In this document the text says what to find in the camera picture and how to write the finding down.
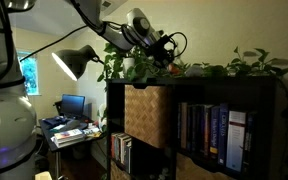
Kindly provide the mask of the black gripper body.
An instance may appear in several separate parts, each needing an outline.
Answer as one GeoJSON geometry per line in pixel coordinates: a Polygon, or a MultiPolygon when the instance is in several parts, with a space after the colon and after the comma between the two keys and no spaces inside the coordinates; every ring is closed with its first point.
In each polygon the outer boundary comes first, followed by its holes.
{"type": "Polygon", "coordinates": [[[146,50],[146,56],[154,59],[153,65],[157,68],[166,69],[174,61],[174,51],[165,48],[170,41],[171,38],[165,35],[146,50]]]}

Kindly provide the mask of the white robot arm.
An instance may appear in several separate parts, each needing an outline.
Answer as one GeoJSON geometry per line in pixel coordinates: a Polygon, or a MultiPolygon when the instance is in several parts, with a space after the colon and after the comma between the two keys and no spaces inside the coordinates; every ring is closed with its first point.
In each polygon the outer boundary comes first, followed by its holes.
{"type": "MultiPolygon", "coordinates": [[[[144,13],[134,8],[120,28],[100,19],[101,0],[65,0],[78,12],[86,26],[127,52],[138,45],[154,58],[159,68],[174,55],[164,48],[166,36],[155,30],[144,13]]],[[[36,145],[36,112],[25,90],[9,15],[32,9],[36,0],[0,0],[0,180],[33,180],[36,145]]]]}

